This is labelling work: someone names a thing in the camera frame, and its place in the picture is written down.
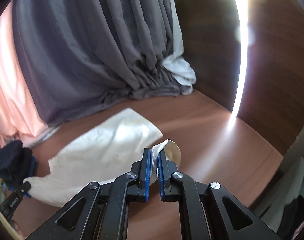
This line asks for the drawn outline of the white pants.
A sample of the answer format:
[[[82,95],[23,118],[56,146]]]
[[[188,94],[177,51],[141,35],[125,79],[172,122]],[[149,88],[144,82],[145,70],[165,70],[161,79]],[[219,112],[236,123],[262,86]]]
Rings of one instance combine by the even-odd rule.
[[[168,160],[180,165],[181,150],[175,142],[163,138],[162,132],[133,109],[126,108],[102,124],[70,142],[48,161],[50,174],[28,177],[29,195],[55,207],[64,206],[87,184],[113,182],[128,172],[152,147],[150,183],[157,180],[157,155],[165,150]]]

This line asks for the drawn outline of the dark navy folded clothes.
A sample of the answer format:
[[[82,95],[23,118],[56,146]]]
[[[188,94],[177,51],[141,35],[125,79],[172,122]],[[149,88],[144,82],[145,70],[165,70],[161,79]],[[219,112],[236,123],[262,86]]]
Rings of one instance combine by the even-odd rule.
[[[28,177],[35,174],[36,159],[30,148],[21,140],[14,140],[0,149],[0,178],[5,185],[15,190]]]

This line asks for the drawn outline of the grey hanging garment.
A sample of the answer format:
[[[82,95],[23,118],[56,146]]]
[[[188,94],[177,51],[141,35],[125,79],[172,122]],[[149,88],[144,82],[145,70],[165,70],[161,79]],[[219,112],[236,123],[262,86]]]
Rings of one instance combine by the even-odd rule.
[[[15,49],[40,118],[53,126],[182,94],[162,64],[173,52],[171,1],[14,0]]]

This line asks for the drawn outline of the white hanging garment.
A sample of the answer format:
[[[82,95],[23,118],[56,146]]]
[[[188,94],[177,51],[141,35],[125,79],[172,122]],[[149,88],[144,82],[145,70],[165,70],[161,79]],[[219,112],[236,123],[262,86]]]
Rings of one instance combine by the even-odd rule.
[[[171,1],[173,52],[163,61],[163,67],[170,71],[172,77],[179,83],[182,94],[190,94],[196,84],[196,74],[190,63],[183,58],[184,45],[181,27],[179,25],[175,2]]]

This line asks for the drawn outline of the pink hanging garment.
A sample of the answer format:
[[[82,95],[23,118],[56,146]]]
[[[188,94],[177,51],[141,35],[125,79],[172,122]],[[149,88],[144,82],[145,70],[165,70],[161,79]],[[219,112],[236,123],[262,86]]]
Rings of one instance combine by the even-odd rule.
[[[0,17],[0,146],[18,139],[32,148],[50,129],[36,110],[19,65],[12,12],[10,2]]]

